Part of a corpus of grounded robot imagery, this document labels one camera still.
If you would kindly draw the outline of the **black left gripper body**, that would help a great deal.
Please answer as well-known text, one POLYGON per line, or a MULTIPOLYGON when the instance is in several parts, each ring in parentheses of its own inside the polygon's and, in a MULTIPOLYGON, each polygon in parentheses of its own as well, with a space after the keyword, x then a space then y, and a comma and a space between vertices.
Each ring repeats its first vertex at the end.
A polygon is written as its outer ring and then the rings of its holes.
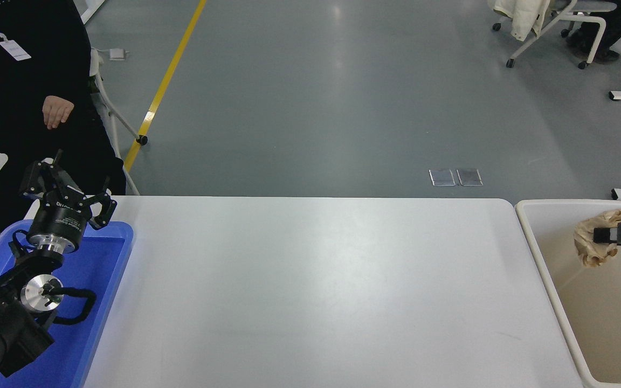
POLYGON ((41 203, 30 229, 28 242, 36 249, 79 249, 91 218, 89 207, 71 208, 59 201, 41 203))

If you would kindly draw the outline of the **person's left hand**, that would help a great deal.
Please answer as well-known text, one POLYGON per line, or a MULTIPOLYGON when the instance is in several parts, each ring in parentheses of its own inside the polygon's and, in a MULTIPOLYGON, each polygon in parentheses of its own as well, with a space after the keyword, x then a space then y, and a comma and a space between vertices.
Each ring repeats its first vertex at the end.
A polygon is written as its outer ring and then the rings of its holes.
POLYGON ((47 96, 42 105, 43 121, 47 130, 57 129, 62 123, 66 123, 74 108, 74 103, 67 99, 55 95, 47 96))

